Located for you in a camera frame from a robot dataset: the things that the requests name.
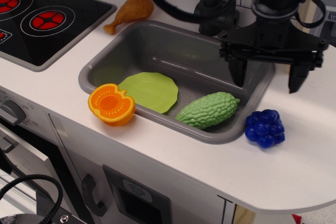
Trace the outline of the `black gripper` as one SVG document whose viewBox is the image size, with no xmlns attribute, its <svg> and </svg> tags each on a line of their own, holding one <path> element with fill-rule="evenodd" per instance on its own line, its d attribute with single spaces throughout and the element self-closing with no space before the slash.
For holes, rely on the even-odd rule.
<svg viewBox="0 0 336 224">
<path fill-rule="evenodd" d="M 248 60 L 291 65 L 289 93 L 299 91 L 310 71 L 321 68 L 328 42 L 296 28 L 291 21 L 258 18 L 253 24 L 225 31 L 220 56 L 228 62 L 233 82 L 242 87 Z"/>
</svg>

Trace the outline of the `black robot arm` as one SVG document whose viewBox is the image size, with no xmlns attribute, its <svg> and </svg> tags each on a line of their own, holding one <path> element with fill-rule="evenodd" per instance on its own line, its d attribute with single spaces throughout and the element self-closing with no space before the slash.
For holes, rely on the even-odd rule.
<svg viewBox="0 0 336 224">
<path fill-rule="evenodd" d="M 290 65 L 289 92 L 297 92 L 310 71 L 320 68 L 328 42 L 296 28 L 299 5 L 305 0 L 252 0 L 256 21 L 221 35 L 221 56 L 228 62 L 234 84 L 242 87 L 247 63 L 264 61 Z M 326 13 L 320 0 L 312 0 Z"/>
</svg>

